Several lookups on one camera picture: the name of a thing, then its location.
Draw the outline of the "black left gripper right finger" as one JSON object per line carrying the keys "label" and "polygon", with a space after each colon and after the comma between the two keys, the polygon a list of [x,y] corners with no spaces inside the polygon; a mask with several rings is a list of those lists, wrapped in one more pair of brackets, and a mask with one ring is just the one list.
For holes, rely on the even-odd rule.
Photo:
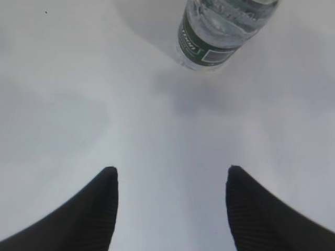
{"label": "black left gripper right finger", "polygon": [[226,208],[237,250],[334,250],[334,232],[297,212],[240,166],[228,169]]}

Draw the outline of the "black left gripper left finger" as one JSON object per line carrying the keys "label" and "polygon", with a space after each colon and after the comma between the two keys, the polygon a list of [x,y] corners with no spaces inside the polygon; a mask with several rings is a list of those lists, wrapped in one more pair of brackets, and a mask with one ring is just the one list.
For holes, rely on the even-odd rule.
{"label": "black left gripper left finger", "polygon": [[62,206],[1,241],[1,250],[109,250],[118,212],[118,173],[106,167]]}

